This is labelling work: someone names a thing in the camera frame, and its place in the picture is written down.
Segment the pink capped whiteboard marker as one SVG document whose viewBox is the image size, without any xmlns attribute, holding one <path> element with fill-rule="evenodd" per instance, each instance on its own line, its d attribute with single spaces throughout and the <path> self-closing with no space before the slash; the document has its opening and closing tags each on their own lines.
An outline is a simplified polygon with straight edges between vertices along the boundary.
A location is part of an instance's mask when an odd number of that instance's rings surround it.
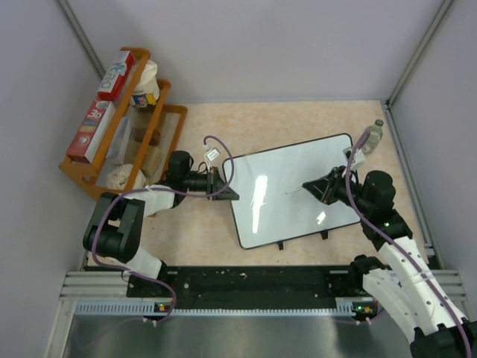
<svg viewBox="0 0 477 358">
<path fill-rule="evenodd" d="M 293 190 L 290 190 L 290 191 L 286 192 L 285 194 L 286 194 L 286 195 L 290 195 L 290 194 L 299 192 L 299 191 L 301 191 L 302 189 L 303 189 L 303 187 L 300 186 L 300 187 L 297 187 L 296 189 L 293 189 Z"/>
</svg>

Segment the white whiteboard black frame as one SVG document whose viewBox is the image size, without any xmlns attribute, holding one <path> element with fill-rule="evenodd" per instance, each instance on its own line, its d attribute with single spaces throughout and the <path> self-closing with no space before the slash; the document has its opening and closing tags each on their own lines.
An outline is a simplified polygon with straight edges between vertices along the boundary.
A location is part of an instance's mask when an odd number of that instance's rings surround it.
<svg viewBox="0 0 477 358">
<path fill-rule="evenodd" d="M 239 198 L 231 203 L 238 242 L 258 248 L 356 224 L 355 211 L 322 204 L 302 185 L 346 163 L 349 134 L 336 134 L 225 160 L 224 179 Z"/>
</svg>

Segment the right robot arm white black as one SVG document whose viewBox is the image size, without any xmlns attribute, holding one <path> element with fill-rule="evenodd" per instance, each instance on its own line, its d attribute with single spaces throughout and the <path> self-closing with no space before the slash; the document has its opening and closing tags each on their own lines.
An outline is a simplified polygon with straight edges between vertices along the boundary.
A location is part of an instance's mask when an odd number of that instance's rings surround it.
<svg viewBox="0 0 477 358">
<path fill-rule="evenodd" d="M 363 234 L 377 257 L 357 256 L 349 266 L 348 286 L 374 297 L 408 340 L 413 357 L 471 357 L 476 323 L 457 308 L 417 247 L 411 229 L 394 207 L 392 177 L 371 171 L 363 183 L 335 167 L 302 187 L 319 202 L 341 202 L 355 210 Z"/>
</svg>

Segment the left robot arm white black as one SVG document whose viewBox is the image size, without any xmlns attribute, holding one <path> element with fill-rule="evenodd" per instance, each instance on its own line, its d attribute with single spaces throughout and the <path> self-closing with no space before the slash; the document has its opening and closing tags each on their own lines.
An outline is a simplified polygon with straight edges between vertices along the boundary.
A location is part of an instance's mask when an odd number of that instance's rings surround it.
<svg viewBox="0 0 477 358">
<path fill-rule="evenodd" d="M 168 160 L 165 177 L 143 189 L 100 195 L 83 235 L 83 247 L 95 257 L 112 260 L 120 269 L 144 277 L 143 286 L 152 295 L 164 294 L 168 276 L 161 273 L 163 262 L 140 244 L 143 219 L 159 211 L 177 207 L 184 198 L 237 201 L 239 194 L 231 179 L 223 180 L 212 161 L 219 157 L 217 148 L 204 155 L 204 170 L 192 170 L 193 160 L 187 151 L 174 151 Z"/>
</svg>

